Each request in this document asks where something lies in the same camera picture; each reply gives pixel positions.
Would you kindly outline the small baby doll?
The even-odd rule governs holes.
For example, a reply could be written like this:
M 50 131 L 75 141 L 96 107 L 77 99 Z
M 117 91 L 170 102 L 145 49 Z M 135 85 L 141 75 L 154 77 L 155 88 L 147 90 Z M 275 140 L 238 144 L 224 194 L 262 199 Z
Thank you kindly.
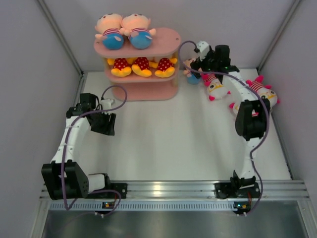
M 190 64 L 191 64 L 192 62 L 194 62 L 195 60 L 196 60 L 195 58 L 190 58 L 190 59 L 185 60 L 183 63 L 184 63 L 187 67 L 191 67 Z M 184 69 L 183 74 L 186 76 L 187 82 L 188 82 L 189 84 L 197 85 L 197 84 L 199 84 L 200 81 L 201 81 L 201 78 L 196 78 L 196 77 L 191 73 L 191 71 L 188 70 L 188 69 Z

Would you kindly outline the yellow plush red dotted dress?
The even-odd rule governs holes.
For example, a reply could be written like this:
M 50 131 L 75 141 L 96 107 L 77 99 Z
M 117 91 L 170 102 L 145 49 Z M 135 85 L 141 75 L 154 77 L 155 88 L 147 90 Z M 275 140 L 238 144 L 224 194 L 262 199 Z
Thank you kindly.
M 107 59 L 107 63 L 112 67 L 111 74 L 116 77 L 126 77 L 132 72 L 131 66 L 126 58 Z

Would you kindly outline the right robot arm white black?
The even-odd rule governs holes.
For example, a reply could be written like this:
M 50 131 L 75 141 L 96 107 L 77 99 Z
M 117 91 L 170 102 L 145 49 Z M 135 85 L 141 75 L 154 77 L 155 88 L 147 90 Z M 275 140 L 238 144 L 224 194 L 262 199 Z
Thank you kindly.
M 268 99 L 261 99 L 259 94 L 243 80 L 237 66 L 231 64 L 228 45 L 212 48 L 207 42 L 195 44 L 198 57 L 190 64 L 190 71 L 195 77 L 214 75 L 231 93 L 238 106 L 235 118 L 235 130 L 245 142 L 245 159 L 241 174 L 233 173 L 227 183 L 217 183 L 216 197 L 221 199 L 248 197 L 259 198 L 263 192 L 261 176 L 255 167 L 256 150 L 263 144 L 269 130 Z

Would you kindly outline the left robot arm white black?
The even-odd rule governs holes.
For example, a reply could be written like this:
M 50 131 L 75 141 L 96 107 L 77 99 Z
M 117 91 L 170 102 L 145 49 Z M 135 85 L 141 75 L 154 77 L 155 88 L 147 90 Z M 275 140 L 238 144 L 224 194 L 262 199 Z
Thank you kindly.
M 115 100 L 99 99 L 91 93 L 82 93 L 80 101 L 66 112 L 66 127 L 56 154 L 41 173 L 52 200 L 87 198 L 95 191 L 101 198 L 112 192 L 105 173 L 88 175 L 79 165 L 80 149 L 87 132 L 113 136 L 115 113 L 110 113 Z

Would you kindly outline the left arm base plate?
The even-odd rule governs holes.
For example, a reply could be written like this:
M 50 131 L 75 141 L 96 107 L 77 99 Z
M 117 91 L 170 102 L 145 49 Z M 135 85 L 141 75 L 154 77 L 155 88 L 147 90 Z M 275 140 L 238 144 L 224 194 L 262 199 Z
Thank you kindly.
M 115 182 L 111 183 L 109 186 L 93 191 L 89 193 L 86 199 L 115 199 L 119 198 L 119 194 L 122 199 L 126 198 L 128 189 L 127 183 Z

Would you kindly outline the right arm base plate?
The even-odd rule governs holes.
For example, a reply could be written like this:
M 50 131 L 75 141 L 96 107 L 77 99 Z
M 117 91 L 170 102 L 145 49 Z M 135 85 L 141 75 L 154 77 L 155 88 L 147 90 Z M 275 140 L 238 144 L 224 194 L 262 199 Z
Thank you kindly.
M 215 196 L 219 199 L 228 198 L 258 198 L 260 188 L 257 183 L 252 186 L 233 188 L 229 182 L 219 182 L 214 185 Z

